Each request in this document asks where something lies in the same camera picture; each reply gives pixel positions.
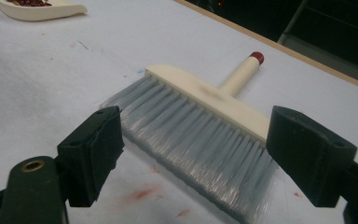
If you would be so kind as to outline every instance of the white table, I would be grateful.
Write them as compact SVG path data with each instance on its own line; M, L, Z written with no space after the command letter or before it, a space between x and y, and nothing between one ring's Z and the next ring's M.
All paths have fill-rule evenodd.
M18 162L55 157L61 140L146 66L176 65L218 85L255 50L266 60L241 101L268 117L274 105L302 111L358 146L358 83L337 72L174 1L77 2L88 15L24 22L0 11L0 189ZM69 208L71 223L234 222L126 143L99 201ZM274 182L265 223L343 223L344 200L314 208L282 170ZM145 189L153 193L128 200Z

